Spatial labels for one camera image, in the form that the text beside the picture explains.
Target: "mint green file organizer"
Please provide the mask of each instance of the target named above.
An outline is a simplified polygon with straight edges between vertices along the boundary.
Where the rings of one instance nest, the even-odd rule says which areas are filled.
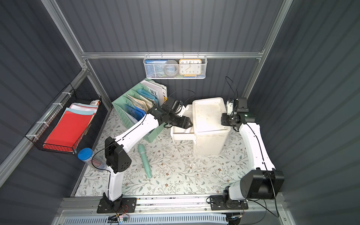
[[[135,85],[133,88],[131,88],[129,91],[125,92],[122,96],[120,96],[119,98],[117,98],[115,101],[112,102],[117,114],[119,114],[121,121],[123,122],[123,124],[125,125],[125,127],[127,129],[130,129],[133,125],[135,125],[125,114],[124,110],[125,105],[132,107],[133,109],[135,109],[134,105],[131,103],[131,101],[129,101],[127,98],[125,98],[126,94],[137,98],[137,99],[141,99],[140,95],[137,93],[138,89],[143,89],[144,91],[147,91],[150,93],[149,89],[138,83],[137,85]],[[151,132],[147,133],[143,139],[146,140],[147,142],[153,142],[155,140],[155,138],[160,134],[160,132],[164,129],[164,123],[161,124],[160,126],[158,126],[157,128],[153,129]]]

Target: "paper stack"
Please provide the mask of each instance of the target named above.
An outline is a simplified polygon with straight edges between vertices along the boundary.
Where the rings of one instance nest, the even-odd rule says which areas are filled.
[[[140,95],[140,99],[135,98],[135,95],[125,94],[123,96],[134,106],[132,108],[125,105],[125,108],[123,108],[133,124],[140,121],[149,109],[154,106],[160,106],[167,100],[167,88],[164,85],[153,81],[143,80],[140,82],[140,87],[140,89],[136,90],[136,92]]]
[[[44,148],[72,152],[91,123],[98,105],[73,103],[44,142]]]

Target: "red folder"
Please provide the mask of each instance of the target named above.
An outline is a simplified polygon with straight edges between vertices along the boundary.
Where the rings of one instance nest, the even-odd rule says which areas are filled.
[[[72,147],[87,128],[92,117],[93,115],[80,115],[66,111],[46,139],[44,148],[72,152]]]

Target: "table surface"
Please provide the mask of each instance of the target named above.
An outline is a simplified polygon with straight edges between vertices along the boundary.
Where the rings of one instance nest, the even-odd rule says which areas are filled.
[[[120,117],[112,109],[95,151],[104,148],[107,137],[114,138],[125,131]],[[138,144],[145,146],[153,175],[150,179],[143,168]],[[141,139],[128,153],[132,163],[124,174],[124,196],[222,193],[247,172],[247,152],[238,132],[231,130],[220,155],[195,156],[192,144],[190,140],[173,143],[167,128],[152,143]],[[104,151],[98,155],[104,157]],[[96,172],[88,166],[75,196],[101,196],[108,179],[107,171]]]

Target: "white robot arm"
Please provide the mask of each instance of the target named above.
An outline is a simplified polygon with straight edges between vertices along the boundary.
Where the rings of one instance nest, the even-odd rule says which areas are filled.
[[[187,110],[187,107],[181,106],[181,111],[177,114],[182,117],[184,112]],[[154,110],[161,110],[161,108],[154,107]],[[122,145],[122,149],[124,152],[128,153],[130,149],[145,136],[148,132],[157,128],[159,124],[162,124],[162,120],[160,118],[155,118],[152,114],[146,114],[142,120],[137,122],[134,126],[128,129],[126,132],[120,134],[115,137],[115,142],[119,145]],[[113,166],[108,166],[108,170],[111,172],[110,182],[109,182],[109,191],[108,191],[108,199],[114,201],[118,199],[122,195],[121,185],[124,177],[125,170],[122,172],[114,172]]]
[[[105,158],[110,171],[108,190],[103,194],[104,202],[110,209],[118,211],[122,205],[122,181],[126,169],[131,165],[127,155],[130,149],[148,132],[163,123],[184,129],[192,127],[189,117],[182,115],[188,107],[169,97],[161,107],[154,106],[147,114],[126,132],[105,140]]]
[[[249,113],[246,98],[230,100],[227,107],[221,124],[236,127],[240,132],[248,152],[249,171],[240,182],[224,190],[224,203],[247,198],[274,199],[284,182],[284,175],[275,169],[267,154],[255,115]]]

